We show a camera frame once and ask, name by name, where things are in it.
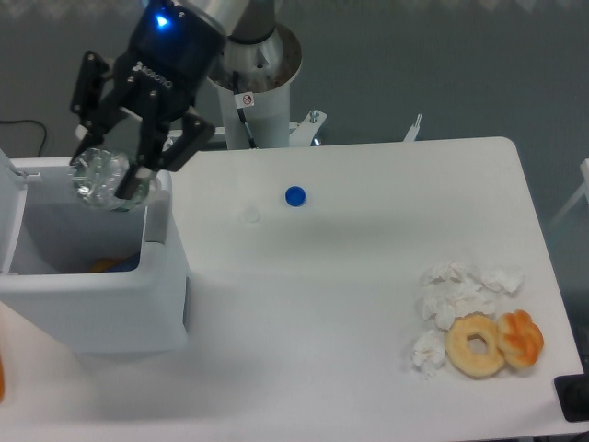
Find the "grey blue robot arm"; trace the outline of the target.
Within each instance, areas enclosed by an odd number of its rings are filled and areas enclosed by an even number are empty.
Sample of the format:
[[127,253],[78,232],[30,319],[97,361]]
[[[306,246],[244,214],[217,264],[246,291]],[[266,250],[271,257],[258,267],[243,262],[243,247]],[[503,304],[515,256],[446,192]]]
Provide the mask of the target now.
[[198,88],[250,1],[150,1],[126,50],[83,55],[70,109],[80,144],[78,194],[96,206],[138,200],[161,170],[180,170],[213,137],[194,109]]

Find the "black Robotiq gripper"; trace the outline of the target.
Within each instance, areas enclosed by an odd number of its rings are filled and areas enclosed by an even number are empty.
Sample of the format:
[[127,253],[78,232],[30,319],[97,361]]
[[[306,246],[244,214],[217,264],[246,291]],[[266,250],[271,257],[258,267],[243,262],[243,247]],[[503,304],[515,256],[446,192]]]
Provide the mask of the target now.
[[119,199],[132,199],[152,173],[179,171],[206,150],[215,127],[197,114],[195,96],[225,43],[225,1],[150,1],[116,62],[83,55],[70,105],[80,142],[69,165],[104,143],[124,118],[120,108],[141,125]]

